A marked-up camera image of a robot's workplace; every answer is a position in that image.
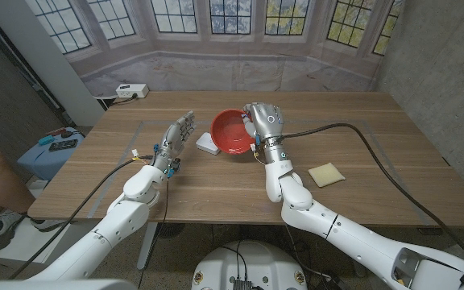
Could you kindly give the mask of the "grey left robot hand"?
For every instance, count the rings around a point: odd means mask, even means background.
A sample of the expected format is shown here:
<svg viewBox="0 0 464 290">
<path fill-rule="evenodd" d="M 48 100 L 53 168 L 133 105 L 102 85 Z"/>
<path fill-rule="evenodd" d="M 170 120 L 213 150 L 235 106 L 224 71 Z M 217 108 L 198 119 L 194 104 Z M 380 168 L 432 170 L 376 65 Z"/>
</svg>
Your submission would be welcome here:
<svg viewBox="0 0 464 290">
<path fill-rule="evenodd" d="M 167 170 L 172 161 L 184 150 L 184 144 L 194 130 L 194 112 L 190 110 L 166 130 L 152 166 L 161 171 Z"/>
</svg>

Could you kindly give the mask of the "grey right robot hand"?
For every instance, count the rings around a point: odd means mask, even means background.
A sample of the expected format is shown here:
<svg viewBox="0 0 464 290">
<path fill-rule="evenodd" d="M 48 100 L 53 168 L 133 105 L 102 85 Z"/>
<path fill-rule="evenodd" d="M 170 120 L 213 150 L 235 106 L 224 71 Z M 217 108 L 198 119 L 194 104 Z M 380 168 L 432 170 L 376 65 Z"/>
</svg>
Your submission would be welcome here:
<svg viewBox="0 0 464 290">
<path fill-rule="evenodd" d="M 246 113 L 242 117 L 247 134 L 251 138 L 259 136 L 264 142 L 271 137 L 282 135 L 284 118 L 278 106 L 263 102 L 246 104 L 242 110 Z"/>
</svg>

